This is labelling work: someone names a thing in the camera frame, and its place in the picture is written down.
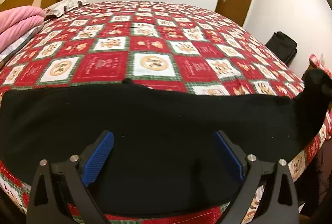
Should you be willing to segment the black pants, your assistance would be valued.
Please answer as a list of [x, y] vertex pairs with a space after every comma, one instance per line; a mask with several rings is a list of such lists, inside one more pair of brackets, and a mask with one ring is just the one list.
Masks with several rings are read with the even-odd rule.
[[229, 201], [240, 186], [213, 145], [216, 131], [260, 160], [292, 160], [318, 134], [330, 103], [331, 78], [319, 69], [294, 98], [192, 95], [130, 80], [9, 90], [1, 101], [1, 161], [31, 184], [42, 159], [63, 162], [108, 130], [114, 147], [89, 186], [100, 210], [194, 212]]

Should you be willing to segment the black bag on floor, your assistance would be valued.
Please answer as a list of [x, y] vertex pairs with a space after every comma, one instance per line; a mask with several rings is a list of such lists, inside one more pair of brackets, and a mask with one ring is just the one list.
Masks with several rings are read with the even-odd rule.
[[298, 52], [297, 43], [281, 31], [275, 32], [265, 46], [288, 67]]

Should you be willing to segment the pink folded blanket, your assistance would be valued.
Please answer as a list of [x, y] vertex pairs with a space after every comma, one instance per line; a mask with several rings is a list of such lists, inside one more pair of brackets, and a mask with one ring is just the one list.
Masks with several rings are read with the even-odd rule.
[[1, 51], [36, 26], [40, 26], [46, 12], [37, 6], [20, 6], [1, 11]]

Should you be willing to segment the grey patterned pillow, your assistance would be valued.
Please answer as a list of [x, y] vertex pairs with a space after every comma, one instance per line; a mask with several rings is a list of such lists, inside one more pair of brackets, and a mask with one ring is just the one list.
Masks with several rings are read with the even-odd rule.
[[42, 25], [36, 26], [5, 48], [0, 55], [1, 68], [19, 52], [41, 29]]

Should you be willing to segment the red patterned bedspread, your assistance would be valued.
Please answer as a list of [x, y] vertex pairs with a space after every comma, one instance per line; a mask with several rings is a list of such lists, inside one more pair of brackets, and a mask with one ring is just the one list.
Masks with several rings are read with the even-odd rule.
[[198, 95], [293, 97], [304, 84], [235, 22], [164, 2], [88, 4], [42, 29], [1, 68], [1, 92], [135, 82]]

